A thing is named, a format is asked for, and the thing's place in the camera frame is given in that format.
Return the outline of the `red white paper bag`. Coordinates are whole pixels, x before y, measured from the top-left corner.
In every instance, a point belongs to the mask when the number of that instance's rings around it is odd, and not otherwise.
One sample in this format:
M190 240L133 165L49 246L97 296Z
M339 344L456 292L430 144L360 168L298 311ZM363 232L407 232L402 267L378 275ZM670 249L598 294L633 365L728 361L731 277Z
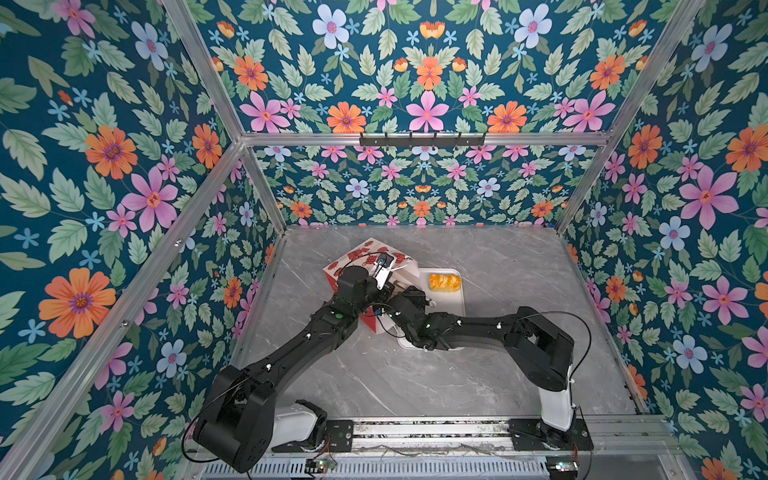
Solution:
M312 332L345 340L360 320L383 313L404 331L423 316L429 298L418 286L412 259L373 238L323 269L332 297L311 316Z

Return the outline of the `yellow fake bread loaf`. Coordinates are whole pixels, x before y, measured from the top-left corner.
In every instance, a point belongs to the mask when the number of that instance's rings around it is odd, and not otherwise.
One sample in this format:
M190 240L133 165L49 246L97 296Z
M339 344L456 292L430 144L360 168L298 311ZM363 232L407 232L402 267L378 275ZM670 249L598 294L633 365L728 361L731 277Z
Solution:
M457 274L431 273L428 278L429 289L439 293L455 293L462 288L462 279Z

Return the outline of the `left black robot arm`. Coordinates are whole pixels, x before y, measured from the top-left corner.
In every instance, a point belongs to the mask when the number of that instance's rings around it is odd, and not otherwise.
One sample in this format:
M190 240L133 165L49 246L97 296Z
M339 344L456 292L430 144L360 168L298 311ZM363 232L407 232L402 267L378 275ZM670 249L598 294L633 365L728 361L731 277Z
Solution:
M362 314L391 296L395 257L385 252L370 256L371 269L353 263L342 268L331 299L291 340L259 361L227 366L216 375L188 428L213 459L248 473L275 447L293 444L312 451L323 446L327 413L306 400L287 407L278 400L310 366L352 336Z

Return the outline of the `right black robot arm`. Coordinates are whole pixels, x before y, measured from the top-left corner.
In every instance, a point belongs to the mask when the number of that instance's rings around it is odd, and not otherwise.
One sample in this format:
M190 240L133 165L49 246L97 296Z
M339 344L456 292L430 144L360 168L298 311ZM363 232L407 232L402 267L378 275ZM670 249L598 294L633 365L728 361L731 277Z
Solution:
M413 346L428 351L478 348L507 353L537 387L540 429L564 436L574 421L571 375L574 339L530 307L498 317L466 317L427 310L426 294L409 287L384 310Z

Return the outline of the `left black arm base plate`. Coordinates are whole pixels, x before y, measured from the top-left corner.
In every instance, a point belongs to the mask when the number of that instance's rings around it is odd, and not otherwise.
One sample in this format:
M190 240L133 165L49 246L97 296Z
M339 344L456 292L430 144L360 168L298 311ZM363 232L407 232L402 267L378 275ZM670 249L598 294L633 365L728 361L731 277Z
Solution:
M302 441L287 442L271 448L274 453L346 453L352 450L355 423L352 420L320 422Z

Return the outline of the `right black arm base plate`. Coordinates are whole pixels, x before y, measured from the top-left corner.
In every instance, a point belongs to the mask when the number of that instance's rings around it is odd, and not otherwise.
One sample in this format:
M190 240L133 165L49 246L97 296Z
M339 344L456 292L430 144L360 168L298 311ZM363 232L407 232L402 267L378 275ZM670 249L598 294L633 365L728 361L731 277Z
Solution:
M567 431L547 426L540 419L512 418L507 422L516 451L591 451L594 442L583 420L575 419Z

